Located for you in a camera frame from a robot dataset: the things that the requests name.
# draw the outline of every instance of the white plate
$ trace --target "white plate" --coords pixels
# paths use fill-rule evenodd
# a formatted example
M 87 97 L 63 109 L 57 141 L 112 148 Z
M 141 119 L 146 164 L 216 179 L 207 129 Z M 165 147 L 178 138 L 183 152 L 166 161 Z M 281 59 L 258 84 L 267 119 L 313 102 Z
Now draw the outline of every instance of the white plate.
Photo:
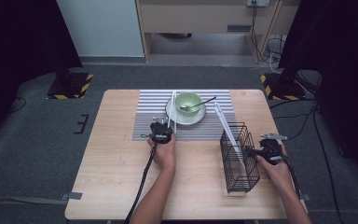
M 165 112 L 167 112 L 167 115 L 170 115 L 170 110 L 171 110 L 171 100 L 168 101 L 168 103 L 165 105 Z M 197 122 L 199 122 L 200 120 L 203 119 L 203 117 L 205 116 L 205 112 L 206 112 L 206 106 L 205 105 L 201 105 L 201 108 L 199 110 L 199 112 L 191 117 L 184 117 L 181 116 L 180 113 L 177 113 L 177 109 L 176 107 L 174 107 L 174 109 L 172 110 L 172 114 L 171 114 L 171 120 L 173 120 L 174 122 L 178 123 L 178 124 L 183 124 L 183 125 L 191 125 L 191 124 L 195 124 Z

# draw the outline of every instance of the wall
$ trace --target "wall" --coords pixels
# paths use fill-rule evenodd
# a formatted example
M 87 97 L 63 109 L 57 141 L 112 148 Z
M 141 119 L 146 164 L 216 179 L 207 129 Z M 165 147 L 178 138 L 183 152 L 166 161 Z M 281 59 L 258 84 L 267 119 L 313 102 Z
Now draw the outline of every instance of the wall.
M 57 0 L 81 57 L 144 57 L 135 1 Z

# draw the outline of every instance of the human hand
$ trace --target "human hand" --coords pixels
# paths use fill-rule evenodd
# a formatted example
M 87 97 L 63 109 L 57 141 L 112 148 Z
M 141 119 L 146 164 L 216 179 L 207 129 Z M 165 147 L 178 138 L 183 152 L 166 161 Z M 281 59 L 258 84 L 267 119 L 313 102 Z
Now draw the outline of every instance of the human hand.
M 284 145 L 282 145 L 282 153 L 287 155 Z M 280 193 L 287 190 L 295 190 L 289 167 L 287 166 L 286 162 L 281 161 L 276 165 L 271 165 L 261 156 L 257 156 L 257 160 L 260 165 L 267 171 L 272 184 Z
M 153 149 L 155 144 L 151 138 L 147 139 L 147 143 Z M 154 155 L 154 162 L 161 168 L 167 170 L 175 168 L 176 153 L 175 153 L 176 137 L 175 134 L 171 136 L 171 141 L 166 144 L 158 144 L 156 154 Z

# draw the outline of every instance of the striped placemat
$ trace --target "striped placemat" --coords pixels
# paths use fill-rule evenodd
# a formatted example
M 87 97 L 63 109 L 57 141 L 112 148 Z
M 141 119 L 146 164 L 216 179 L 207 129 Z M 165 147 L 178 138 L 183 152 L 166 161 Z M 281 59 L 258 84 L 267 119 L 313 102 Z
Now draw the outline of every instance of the striped placemat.
M 142 134 L 151 133 L 150 123 L 153 117 L 164 119 L 168 115 L 165 106 L 172 98 L 173 90 L 141 90 L 136 110 L 135 125 L 132 141 L 144 141 Z M 223 125 L 214 111 L 214 103 L 217 102 L 222 108 L 227 122 L 236 122 L 234 108 L 231 102 L 229 90 L 177 90 L 177 94 L 183 91 L 192 91 L 198 94 L 202 101 L 216 99 L 205 104 L 206 113 L 204 118 L 193 125 L 176 125 L 176 139 L 180 141 L 219 141 L 223 133 Z

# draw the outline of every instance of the green bowl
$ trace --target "green bowl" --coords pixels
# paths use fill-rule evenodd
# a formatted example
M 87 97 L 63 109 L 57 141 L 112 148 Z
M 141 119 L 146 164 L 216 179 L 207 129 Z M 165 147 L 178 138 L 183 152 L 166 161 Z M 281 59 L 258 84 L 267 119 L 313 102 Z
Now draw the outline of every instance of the green bowl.
M 179 111 L 179 113 L 182 116 L 186 116 L 186 117 L 196 115 L 201 108 L 201 105 L 197 105 L 200 103 L 202 103 L 202 99 L 196 93 L 189 92 L 189 91 L 180 93 L 179 95 L 176 96 L 175 99 L 176 109 Z M 189 109 L 183 109 L 181 108 L 182 105 L 186 105 L 189 107 L 193 105 L 197 105 L 197 106 L 191 107 Z

